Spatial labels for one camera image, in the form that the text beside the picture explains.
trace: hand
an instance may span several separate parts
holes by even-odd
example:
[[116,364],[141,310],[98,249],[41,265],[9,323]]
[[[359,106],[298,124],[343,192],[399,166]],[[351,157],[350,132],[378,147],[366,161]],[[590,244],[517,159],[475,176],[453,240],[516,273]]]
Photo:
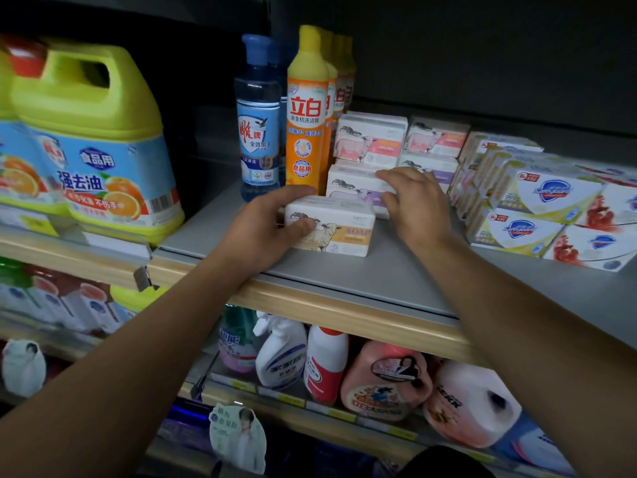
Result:
[[316,225],[314,220],[301,218],[279,228],[278,209],[315,192],[311,186],[291,185],[253,199],[239,210],[214,254],[228,261],[246,279],[266,271]]
[[432,173],[414,168],[383,169],[376,177],[396,190],[381,195],[398,236],[412,252],[419,254],[449,238],[451,230],[449,202]]

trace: left hand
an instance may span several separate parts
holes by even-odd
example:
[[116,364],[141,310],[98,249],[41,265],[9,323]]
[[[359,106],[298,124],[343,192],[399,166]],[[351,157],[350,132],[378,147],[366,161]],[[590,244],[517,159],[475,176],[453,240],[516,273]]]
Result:
[[239,210],[210,256],[227,260],[233,270],[243,272],[245,278],[265,272],[316,225],[314,220],[301,218],[290,226],[279,228],[276,223],[278,209],[315,192],[311,186],[290,185],[253,199]]

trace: white bottle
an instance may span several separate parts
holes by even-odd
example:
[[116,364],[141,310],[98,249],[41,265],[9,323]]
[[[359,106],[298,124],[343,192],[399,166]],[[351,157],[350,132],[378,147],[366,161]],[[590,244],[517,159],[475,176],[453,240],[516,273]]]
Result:
[[522,407],[491,369],[444,361],[425,418],[444,437],[475,448],[498,441],[520,417]]
[[303,373],[308,349],[308,337],[302,322],[284,319],[271,313],[257,312],[259,321],[255,335],[266,330],[267,338],[257,355],[255,367],[261,384],[270,389],[282,389],[293,384]]
[[310,328],[303,381],[315,401],[330,406],[336,401],[347,365],[348,344],[347,334],[317,325]]

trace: right hand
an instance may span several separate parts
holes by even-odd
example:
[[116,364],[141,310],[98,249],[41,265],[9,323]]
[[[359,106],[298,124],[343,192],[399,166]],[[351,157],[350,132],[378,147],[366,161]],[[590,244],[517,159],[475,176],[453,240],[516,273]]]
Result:
[[455,238],[447,195],[432,173],[414,168],[382,169],[376,177],[396,190],[381,195],[398,236],[416,254]]

